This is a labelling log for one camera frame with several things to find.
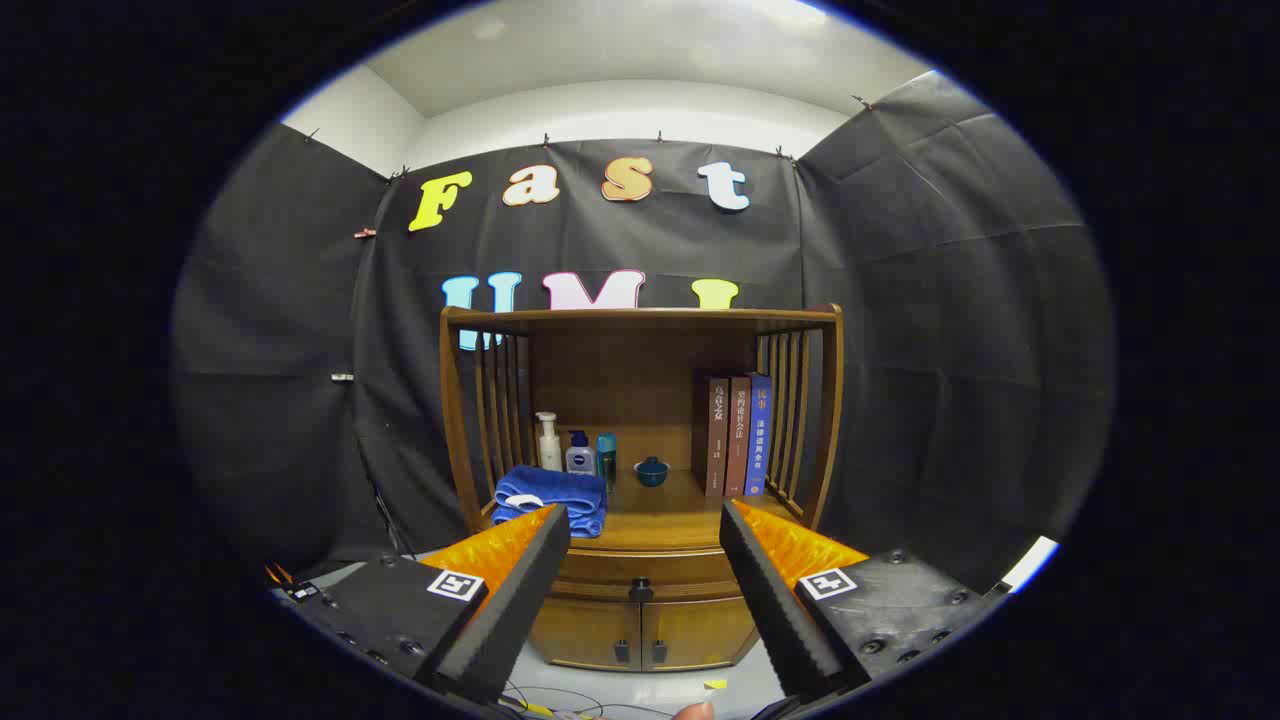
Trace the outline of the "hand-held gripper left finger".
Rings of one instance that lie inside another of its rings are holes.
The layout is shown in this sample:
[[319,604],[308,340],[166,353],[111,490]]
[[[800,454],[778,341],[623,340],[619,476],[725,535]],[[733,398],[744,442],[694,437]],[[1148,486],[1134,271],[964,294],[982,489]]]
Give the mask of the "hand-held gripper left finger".
[[570,547],[552,503],[424,560],[379,553],[328,585],[273,562],[291,615],[364,665],[470,706],[500,701]]

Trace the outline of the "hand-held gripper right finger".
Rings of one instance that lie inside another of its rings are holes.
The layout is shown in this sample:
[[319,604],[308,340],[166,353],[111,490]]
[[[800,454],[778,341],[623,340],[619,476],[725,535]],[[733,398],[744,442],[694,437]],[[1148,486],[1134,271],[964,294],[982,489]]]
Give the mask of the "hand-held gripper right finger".
[[727,500],[719,542],[786,696],[818,700],[920,662],[991,615],[1001,585],[964,585],[906,550],[863,553]]

